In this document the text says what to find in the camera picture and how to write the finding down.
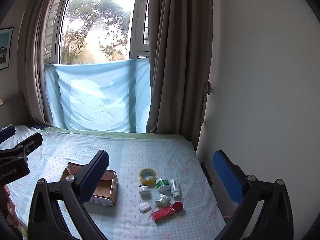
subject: bed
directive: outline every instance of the bed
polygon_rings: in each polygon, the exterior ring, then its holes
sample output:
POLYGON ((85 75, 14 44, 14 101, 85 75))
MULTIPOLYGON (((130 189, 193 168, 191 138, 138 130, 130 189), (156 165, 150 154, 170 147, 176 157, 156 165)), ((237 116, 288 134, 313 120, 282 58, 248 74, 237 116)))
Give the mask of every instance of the bed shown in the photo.
MULTIPOLYGON (((84 206, 108 239, 214 239, 225 226, 191 142, 182 136, 58 128, 39 130, 18 125, 16 134, 0 144, 0 149, 11 148, 35 132, 42 134, 43 144, 28 156, 30 174, 9 185, 17 215, 25 226, 28 226, 31 199, 38 179, 58 181, 68 162, 87 164, 100 149, 109 153, 108 168, 117 173, 116 205, 104 207, 85 203, 84 206), (151 204, 152 211, 158 210, 154 202, 159 195, 156 187, 150 189, 149 198, 141 197, 138 192, 141 184, 138 172, 145 167, 154 169, 158 178, 179 180, 184 204, 182 212, 157 224, 152 220, 151 212, 139 212, 138 205, 145 201, 151 204)), ((63 202, 60 207, 72 235, 81 239, 63 202)))

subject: brown curtain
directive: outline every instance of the brown curtain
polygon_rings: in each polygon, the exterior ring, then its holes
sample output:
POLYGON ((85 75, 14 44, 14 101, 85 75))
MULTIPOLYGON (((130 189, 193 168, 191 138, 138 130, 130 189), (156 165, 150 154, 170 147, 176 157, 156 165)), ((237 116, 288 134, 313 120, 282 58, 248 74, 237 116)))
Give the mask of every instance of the brown curtain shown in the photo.
POLYGON ((147 132, 181 134, 196 149, 212 53, 212 0, 149 0, 147 132))
POLYGON ((44 39, 54 0, 29 0, 22 20, 18 44, 18 81, 31 117, 36 123, 52 126, 45 92, 44 39))

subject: green-labeled jar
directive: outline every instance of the green-labeled jar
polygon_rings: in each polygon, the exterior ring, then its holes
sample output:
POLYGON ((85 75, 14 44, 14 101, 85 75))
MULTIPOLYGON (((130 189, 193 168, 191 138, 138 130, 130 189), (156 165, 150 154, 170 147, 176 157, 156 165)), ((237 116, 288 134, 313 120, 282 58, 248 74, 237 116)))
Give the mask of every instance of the green-labeled jar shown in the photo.
POLYGON ((169 190, 171 188, 170 183, 167 179, 159 178, 156 180, 157 188, 160 192, 169 190))

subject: human hand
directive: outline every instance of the human hand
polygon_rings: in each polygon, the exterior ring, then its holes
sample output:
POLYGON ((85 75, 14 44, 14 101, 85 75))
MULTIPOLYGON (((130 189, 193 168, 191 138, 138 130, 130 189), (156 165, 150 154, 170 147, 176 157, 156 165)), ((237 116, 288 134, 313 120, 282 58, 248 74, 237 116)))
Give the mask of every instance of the human hand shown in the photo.
POLYGON ((8 202, 7 202, 7 208, 8 208, 8 216, 7 216, 7 221, 10 225, 13 227, 17 228, 20 225, 19 219, 16 214, 16 207, 14 203, 12 202, 10 196, 10 190, 7 185, 4 186, 4 192, 8 197, 8 202))

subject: tree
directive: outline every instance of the tree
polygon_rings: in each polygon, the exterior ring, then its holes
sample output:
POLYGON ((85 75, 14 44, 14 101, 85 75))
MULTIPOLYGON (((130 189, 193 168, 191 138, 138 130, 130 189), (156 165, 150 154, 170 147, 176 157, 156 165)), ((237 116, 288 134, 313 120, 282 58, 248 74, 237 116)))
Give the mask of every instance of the tree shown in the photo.
POLYGON ((119 31, 116 43, 127 44, 130 15, 130 11, 124 11, 114 0, 70 0, 65 14, 67 26, 62 38, 61 63, 76 63, 87 46, 85 38, 91 28, 108 30, 113 25, 119 31), (81 27, 72 27, 75 20, 82 22, 81 27))
POLYGON ((110 45, 102 46, 100 44, 100 49, 104 53, 104 55, 108 58, 109 61, 112 61, 116 55, 122 55, 120 49, 117 49, 119 46, 125 46, 127 44, 127 38, 124 40, 119 39, 119 34, 115 30, 112 32, 112 42, 110 45))

